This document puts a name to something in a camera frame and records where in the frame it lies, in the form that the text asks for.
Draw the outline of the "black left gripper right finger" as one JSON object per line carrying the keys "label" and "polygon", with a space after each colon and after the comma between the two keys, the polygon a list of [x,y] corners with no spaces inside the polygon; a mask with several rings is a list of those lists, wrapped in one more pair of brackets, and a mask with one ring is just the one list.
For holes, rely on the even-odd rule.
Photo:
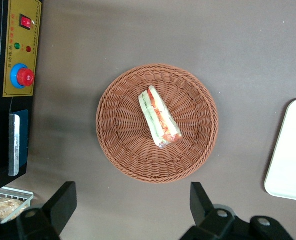
{"label": "black left gripper right finger", "polygon": [[190,185],[190,211],[193,225],[182,240],[292,240],[293,237],[274,218],[254,216],[240,219],[229,207],[213,204],[202,184]]}

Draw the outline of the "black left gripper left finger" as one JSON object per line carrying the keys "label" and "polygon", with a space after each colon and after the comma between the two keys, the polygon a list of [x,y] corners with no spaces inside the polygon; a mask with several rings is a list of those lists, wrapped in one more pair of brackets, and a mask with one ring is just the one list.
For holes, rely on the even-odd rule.
{"label": "black left gripper left finger", "polygon": [[41,207],[23,211],[2,224],[0,240],[59,240],[78,205],[74,181],[65,182]]}

